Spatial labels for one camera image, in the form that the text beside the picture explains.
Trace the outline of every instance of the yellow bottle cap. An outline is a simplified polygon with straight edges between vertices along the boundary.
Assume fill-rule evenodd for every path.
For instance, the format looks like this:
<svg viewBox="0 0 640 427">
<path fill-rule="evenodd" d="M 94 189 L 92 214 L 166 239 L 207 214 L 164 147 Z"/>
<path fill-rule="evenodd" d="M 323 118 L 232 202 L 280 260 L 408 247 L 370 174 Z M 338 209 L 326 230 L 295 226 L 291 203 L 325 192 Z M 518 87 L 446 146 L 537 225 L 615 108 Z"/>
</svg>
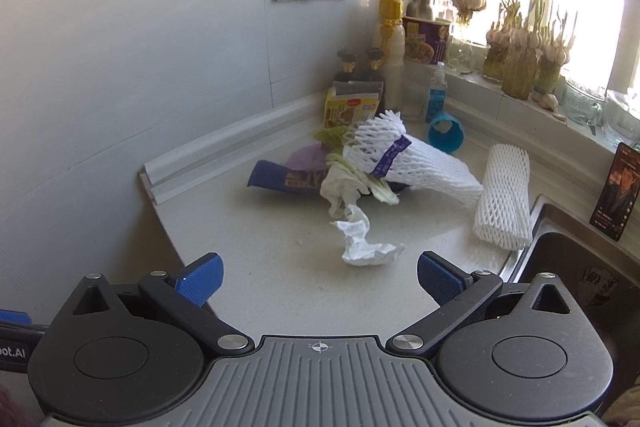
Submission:
<svg viewBox="0 0 640 427">
<path fill-rule="evenodd" d="M 378 14 L 381 19 L 400 20 L 402 18 L 401 0 L 380 0 Z"/>
</svg>

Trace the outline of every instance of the metal canister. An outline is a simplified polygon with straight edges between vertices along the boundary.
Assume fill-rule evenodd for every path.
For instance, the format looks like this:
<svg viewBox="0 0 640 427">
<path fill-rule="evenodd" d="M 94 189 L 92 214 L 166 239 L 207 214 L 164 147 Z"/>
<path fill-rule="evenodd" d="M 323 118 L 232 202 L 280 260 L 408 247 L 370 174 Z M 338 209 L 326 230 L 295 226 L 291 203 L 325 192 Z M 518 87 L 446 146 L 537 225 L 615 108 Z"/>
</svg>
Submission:
<svg viewBox="0 0 640 427">
<path fill-rule="evenodd" d="M 433 21 L 433 9 L 431 5 L 435 0 L 412 0 L 406 6 L 406 15 L 417 19 Z"/>
</svg>

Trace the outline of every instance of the yellow snack box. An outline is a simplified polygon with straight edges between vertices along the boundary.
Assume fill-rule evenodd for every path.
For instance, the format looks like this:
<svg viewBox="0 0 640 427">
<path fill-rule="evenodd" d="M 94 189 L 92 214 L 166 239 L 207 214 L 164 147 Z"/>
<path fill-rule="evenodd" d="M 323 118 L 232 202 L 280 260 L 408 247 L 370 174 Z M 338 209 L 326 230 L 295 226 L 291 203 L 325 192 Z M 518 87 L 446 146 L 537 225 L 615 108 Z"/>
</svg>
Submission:
<svg viewBox="0 0 640 427">
<path fill-rule="evenodd" d="M 382 82 L 334 82 L 324 100 L 324 127 L 360 123 L 376 115 Z"/>
</svg>

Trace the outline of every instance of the instant noodle cup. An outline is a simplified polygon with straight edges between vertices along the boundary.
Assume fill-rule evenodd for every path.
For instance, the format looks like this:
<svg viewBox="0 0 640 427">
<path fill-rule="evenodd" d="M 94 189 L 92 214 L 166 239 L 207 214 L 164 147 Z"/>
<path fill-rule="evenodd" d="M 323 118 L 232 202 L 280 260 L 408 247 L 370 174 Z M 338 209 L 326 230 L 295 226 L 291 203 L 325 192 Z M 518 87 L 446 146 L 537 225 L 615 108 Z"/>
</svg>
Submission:
<svg viewBox="0 0 640 427">
<path fill-rule="evenodd" d="M 421 64 L 443 62 L 450 24 L 450 21 L 442 19 L 428 21 L 415 17 L 403 17 L 404 58 Z"/>
</svg>

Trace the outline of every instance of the stainless steel sink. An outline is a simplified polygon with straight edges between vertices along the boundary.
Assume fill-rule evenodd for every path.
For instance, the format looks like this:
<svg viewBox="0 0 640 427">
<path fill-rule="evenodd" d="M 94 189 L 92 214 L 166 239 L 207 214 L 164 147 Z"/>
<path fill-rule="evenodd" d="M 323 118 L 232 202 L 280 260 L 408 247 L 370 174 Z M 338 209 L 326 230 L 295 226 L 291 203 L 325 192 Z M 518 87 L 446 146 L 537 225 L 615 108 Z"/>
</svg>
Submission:
<svg viewBox="0 0 640 427">
<path fill-rule="evenodd" d="M 539 272 L 560 276 L 613 358 L 604 411 L 640 375 L 640 261 L 544 196 L 531 219 L 533 242 L 511 253 L 500 276 L 506 282 L 531 282 Z"/>
</svg>

